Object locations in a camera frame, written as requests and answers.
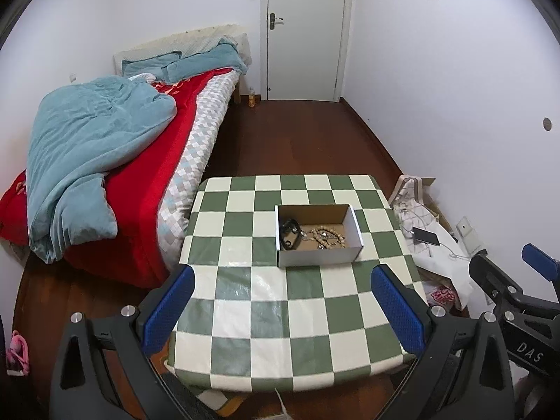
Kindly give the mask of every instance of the open box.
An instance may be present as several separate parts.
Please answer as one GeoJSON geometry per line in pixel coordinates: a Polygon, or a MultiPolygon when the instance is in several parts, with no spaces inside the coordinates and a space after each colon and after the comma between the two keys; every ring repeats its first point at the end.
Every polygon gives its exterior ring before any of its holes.
{"type": "Polygon", "coordinates": [[[358,220],[350,205],[277,205],[276,213],[276,253],[278,266],[308,266],[347,264],[354,262],[363,248],[362,234],[358,220]],[[312,228],[332,228],[345,239],[345,248],[335,246],[318,249],[313,240],[301,241],[294,250],[287,251],[280,245],[280,223],[295,219],[308,235],[312,228]]]}

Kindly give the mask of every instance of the green and white tablecloth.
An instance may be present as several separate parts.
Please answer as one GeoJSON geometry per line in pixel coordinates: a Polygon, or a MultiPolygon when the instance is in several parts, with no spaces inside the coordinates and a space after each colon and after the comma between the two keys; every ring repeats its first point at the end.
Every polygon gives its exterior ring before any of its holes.
{"type": "Polygon", "coordinates": [[[366,175],[206,180],[181,263],[196,285],[168,363],[197,394],[310,390],[399,366],[406,356],[371,293],[373,267],[386,263],[425,299],[393,211],[366,175]],[[278,268],[274,207],[335,203],[355,209],[365,244],[357,260],[278,268]]]}

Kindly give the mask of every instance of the bottle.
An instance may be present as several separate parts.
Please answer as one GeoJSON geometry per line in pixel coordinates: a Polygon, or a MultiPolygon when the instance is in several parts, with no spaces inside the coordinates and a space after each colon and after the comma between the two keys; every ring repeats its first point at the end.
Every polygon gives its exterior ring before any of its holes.
{"type": "Polygon", "coordinates": [[[253,87],[250,87],[248,89],[248,93],[248,106],[255,107],[257,105],[257,102],[255,101],[255,90],[253,89],[253,87]]]}

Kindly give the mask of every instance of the door frame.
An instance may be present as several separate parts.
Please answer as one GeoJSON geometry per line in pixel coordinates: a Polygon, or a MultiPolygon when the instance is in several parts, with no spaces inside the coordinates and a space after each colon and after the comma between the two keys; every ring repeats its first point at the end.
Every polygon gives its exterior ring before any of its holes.
{"type": "MultiPolygon", "coordinates": [[[[342,82],[348,53],[350,35],[350,17],[352,0],[344,0],[342,16],[341,50],[338,56],[337,81],[334,87],[334,101],[338,102],[342,95],[342,82]]],[[[260,0],[260,99],[268,99],[268,0],[260,0]]]]}

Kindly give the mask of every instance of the silver screw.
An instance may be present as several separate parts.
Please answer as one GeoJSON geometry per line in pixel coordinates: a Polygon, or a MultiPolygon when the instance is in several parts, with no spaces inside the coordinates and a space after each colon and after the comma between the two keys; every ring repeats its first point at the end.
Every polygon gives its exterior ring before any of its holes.
{"type": "Polygon", "coordinates": [[[72,314],[72,316],[70,316],[70,322],[72,322],[74,324],[77,324],[82,319],[83,319],[83,314],[82,313],[74,313],[74,314],[72,314]]]}
{"type": "Polygon", "coordinates": [[[486,313],[484,313],[484,320],[486,322],[496,322],[496,316],[494,316],[494,313],[490,313],[489,311],[487,311],[486,313]]]}
{"type": "Polygon", "coordinates": [[[435,306],[432,306],[432,314],[436,317],[443,317],[445,316],[445,308],[443,308],[442,306],[439,306],[438,304],[435,306]]]}
{"type": "Polygon", "coordinates": [[[134,313],[136,313],[136,308],[134,306],[132,306],[131,304],[124,306],[121,310],[120,313],[124,316],[124,317],[130,317],[132,315],[134,315],[134,313]]]}

